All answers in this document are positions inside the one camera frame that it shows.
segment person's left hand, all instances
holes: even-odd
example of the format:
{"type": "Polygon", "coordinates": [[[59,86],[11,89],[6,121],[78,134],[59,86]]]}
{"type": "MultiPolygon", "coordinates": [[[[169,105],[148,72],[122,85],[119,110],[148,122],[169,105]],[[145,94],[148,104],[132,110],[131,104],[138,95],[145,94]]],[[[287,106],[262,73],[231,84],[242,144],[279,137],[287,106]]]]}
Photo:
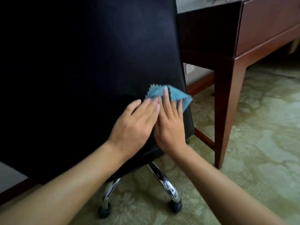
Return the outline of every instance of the person's left hand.
{"type": "Polygon", "coordinates": [[[130,103],[116,121],[108,143],[122,153],[127,161],[135,155],[148,140],[157,121],[160,105],[158,98],[130,103]]]}

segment desk drawer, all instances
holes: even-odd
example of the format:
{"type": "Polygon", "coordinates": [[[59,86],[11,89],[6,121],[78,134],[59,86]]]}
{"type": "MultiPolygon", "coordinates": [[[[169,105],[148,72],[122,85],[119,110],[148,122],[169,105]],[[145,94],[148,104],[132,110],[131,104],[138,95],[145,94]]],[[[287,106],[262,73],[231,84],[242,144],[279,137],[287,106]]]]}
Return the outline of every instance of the desk drawer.
{"type": "Polygon", "coordinates": [[[243,4],[235,55],[300,23],[300,0],[250,0],[243,4]]]}

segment wooden table leg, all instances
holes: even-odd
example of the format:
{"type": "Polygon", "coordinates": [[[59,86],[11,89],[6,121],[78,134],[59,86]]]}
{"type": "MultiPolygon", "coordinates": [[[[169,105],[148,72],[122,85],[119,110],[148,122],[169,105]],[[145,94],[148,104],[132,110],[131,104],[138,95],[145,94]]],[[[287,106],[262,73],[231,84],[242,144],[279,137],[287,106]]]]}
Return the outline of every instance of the wooden table leg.
{"type": "Polygon", "coordinates": [[[215,71],[215,167],[222,168],[246,66],[234,62],[215,71]]]}

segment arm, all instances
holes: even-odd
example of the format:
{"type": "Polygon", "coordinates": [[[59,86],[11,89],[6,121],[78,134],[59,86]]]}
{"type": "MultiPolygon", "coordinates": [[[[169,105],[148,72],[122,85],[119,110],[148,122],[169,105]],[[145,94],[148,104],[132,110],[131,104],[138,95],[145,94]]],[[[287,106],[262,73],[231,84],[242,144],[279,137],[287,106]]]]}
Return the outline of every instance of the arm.
{"type": "Polygon", "coordinates": [[[96,190],[144,146],[158,117],[157,102],[148,99],[129,104],[106,143],[3,212],[0,224],[68,224],[96,190]]]}
{"type": "Polygon", "coordinates": [[[178,103],[177,110],[175,102],[170,103],[165,90],[164,104],[161,99],[159,103],[163,106],[155,125],[155,139],[159,147],[170,155],[193,182],[221,224],[285,224],[186,145],[182,101],[178,103]]]}

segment cleaning cloth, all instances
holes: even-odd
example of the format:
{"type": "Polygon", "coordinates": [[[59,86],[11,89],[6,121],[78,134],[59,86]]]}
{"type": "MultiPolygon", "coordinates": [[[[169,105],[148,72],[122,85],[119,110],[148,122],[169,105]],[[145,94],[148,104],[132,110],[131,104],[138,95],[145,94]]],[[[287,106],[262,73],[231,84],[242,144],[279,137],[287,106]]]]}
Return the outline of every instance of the cleaning cloth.
{"type": "Polygon", "coordinates": [[[163,90],[165,87],[168,88],[170,100],[176,101],[176,106],[178,101],[182,99],[182,111],[185,111],[189,106],[190,102],[192,101],[192,97],[188,94],[185,94],[183,91],[172,87],[171,85],[150,85],[150,88],[145,98],[154,99],[155,97],[163,96],[163,90]]]}

